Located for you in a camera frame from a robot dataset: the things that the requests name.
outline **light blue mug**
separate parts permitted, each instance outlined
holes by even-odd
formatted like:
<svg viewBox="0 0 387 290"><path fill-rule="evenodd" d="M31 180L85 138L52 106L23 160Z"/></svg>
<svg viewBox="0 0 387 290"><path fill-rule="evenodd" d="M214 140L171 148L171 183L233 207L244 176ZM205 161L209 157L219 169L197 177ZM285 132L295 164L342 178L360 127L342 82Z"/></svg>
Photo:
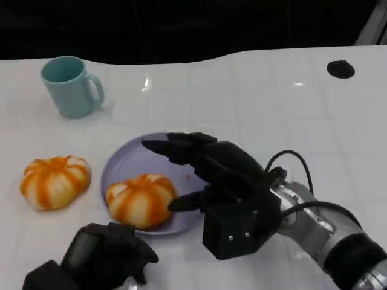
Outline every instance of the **light blue mug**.
<svg viewBox="0 0 387 290"><path fill-rule="evenodd" d="M105 99L98 77L86 72L86 64L74 56L60 56L46 63L41 77L59 112L66 118L82 118L100 106ZM98 92L94 98L91 80Z"/></svg>

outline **mug handle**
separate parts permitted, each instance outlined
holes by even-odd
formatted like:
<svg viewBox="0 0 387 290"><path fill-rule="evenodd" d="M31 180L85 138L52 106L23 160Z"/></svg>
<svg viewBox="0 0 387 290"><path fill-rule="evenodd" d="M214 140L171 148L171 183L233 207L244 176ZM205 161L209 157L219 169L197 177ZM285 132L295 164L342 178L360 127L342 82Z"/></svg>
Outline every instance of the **mug handle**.
<svg viewBox="0 0 387 290"><path fill-rule="evenodd" d="M97 92L98 92L97 105L100 106L105 99L105 93L103 92L103 86L101 84L101 81L99 80L98 77L96 77L92 74L85 74L85 78L91 80L95 84L95 86L97 88Z"/></svg>

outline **robotic arm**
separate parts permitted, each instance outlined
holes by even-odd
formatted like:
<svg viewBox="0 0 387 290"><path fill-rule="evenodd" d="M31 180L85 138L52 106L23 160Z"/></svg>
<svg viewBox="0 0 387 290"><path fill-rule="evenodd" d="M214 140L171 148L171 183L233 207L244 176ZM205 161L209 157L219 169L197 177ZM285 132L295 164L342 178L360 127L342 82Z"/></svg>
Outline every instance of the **robotic arm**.
<svg viewBox="0 0 387 290"><path fill-rule="evenodd" d="M143 141L176 164L191 164L210 185L172 202L171 211L205 212L203 244L218 258L257 251L277 232L294 240L342 290L386 290L387 254L345 208L313 195L309 170L296 152L284 151L264 170L230 142L201 134L168 134L167 141ZM285 181L284 153L303 163L309 187Z"/></svg>
<svg viewBox="0 0 387 290"><path fill-rule="evenodd" d="M275 155L266 169L230 142L202 134L170 133L168 140L143 140L149 150L175 164L190 164L208 182L203 191L179 197L170 211L205 214L203 245L218 259L255 253L275 233L294 240L341 290L387 290L387 254L345 208L318 201L308 167L294 151ZM309 188L287 182L285 153L298 157ZM25 278L23 290L112 290L128 276L145 284L143 267L157 263L154 251L129 225L81 228L61 265L54 261Z"/></svg>

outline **plate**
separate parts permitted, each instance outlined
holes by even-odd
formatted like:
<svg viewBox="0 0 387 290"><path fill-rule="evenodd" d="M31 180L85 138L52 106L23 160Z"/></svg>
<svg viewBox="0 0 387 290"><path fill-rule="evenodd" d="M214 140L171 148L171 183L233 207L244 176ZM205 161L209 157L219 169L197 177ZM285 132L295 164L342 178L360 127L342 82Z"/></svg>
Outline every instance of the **plate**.
<svg viewBox="0 0 387 290"><path fill-rule="evenodd" d="M106 203L105 194L111 184L135 178L144 173L157 173L168 177L176 188L177 195L202 190L207 185L205 181L194 174L190 165L170 163L165 156L156 154L141 144L141 140L167 140L166 133L153 133L137 137L123 145L112 157L103 170L101 177L101 193ZM137 230L148 235L165 235L188 230L203 220L199 211L173 213L161 225L149 230Z"/></svg>

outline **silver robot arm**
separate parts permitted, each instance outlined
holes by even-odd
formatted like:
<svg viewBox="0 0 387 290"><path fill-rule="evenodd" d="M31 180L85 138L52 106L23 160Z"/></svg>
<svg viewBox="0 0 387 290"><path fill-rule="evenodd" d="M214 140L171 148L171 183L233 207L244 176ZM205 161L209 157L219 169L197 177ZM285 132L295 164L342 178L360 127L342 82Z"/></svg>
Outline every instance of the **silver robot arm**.
<svg viewBox="0 0 387 290"><path fill-rule="evenodd" d="M317 201L296 182L278 180L270 191L281 200L281 212ZM387 289L387 254L347 215L304 208L285 217L278 233L294 240L341 290Z"/></svg>

